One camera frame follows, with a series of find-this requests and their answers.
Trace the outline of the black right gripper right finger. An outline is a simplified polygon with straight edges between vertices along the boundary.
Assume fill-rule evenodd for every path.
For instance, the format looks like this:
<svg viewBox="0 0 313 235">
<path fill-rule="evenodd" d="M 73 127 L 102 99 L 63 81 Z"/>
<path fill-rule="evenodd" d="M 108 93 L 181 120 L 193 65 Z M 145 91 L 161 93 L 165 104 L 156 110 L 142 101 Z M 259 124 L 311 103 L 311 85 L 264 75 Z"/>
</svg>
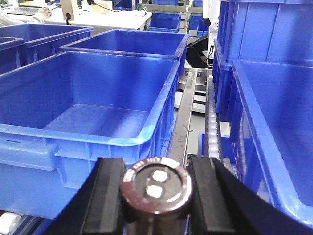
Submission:
<svg viewBox="0 0 313 235">
<path fill-rule="evenodd" d="M 302 224 L 238 181 L 218 160 L 191 157 L 193 235 L 300 235 Z"/>
</svg>

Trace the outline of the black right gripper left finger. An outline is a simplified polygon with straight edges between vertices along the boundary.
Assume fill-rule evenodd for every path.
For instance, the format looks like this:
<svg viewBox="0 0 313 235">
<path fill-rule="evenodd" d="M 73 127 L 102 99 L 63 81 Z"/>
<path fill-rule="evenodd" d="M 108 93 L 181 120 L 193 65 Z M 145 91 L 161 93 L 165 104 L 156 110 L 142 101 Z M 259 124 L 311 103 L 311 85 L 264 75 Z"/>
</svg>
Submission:
<svg viewBox="0 0 313 235">
<path fill-rule="evenodd" d="M 45 235 L 121 235 L 124 230 L 120 180 L 122 158 L 99 158 L 81 188 Z"/>
</svg>

